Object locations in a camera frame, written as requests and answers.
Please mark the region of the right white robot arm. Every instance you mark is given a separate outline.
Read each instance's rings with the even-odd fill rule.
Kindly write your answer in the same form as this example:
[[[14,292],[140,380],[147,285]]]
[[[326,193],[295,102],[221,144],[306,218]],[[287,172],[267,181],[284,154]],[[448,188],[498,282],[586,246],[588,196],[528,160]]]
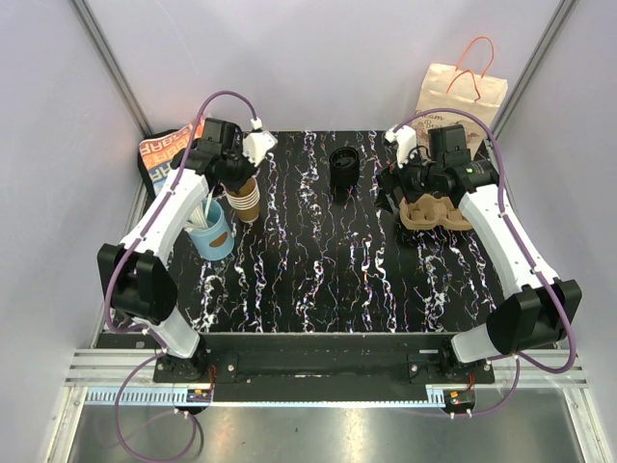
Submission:
[[[472,159],[463,126],[431,130],[429,159],[417,154],[416,133],[407,125],[391,128],[385,139],[396,146],[396,159],[376,176],[376,205],[393,212],[401,200],[425,194],[450,199],[478,235],[503,290],[503,302],[482,325],[452,338],[437,361],[441,377],[459,382],[476,361],[571,340],[579,285],[560,279],[541,257],[499,186],[496,167]]]

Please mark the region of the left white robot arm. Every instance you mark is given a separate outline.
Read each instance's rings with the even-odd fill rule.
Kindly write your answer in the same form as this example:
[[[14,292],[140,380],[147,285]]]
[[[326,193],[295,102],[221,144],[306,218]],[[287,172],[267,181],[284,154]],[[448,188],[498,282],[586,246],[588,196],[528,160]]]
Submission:
[[[169,274],[169,254],[194,209],[217,185],[240,189],[277,143],[255,119],[250,132],[208,118],[174,153],[165,182],[135,228],[117,245],[104,244],[97,264],[107,313],[129,316],[131,330],[153,336],[175,356],[174,370],[189,382],[207,373],[208,359],[197,351],[199,334],[180,314],[177,287]]]

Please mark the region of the stack of paper coffee cups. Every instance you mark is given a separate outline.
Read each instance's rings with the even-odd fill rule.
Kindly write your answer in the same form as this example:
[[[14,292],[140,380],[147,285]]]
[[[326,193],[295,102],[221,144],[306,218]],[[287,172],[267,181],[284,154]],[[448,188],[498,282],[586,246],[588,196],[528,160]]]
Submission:
[[[237,192],[225,189],[225,194],[240,221],[251,224],[259,217],[260,192],[255,177],[250,177]]]

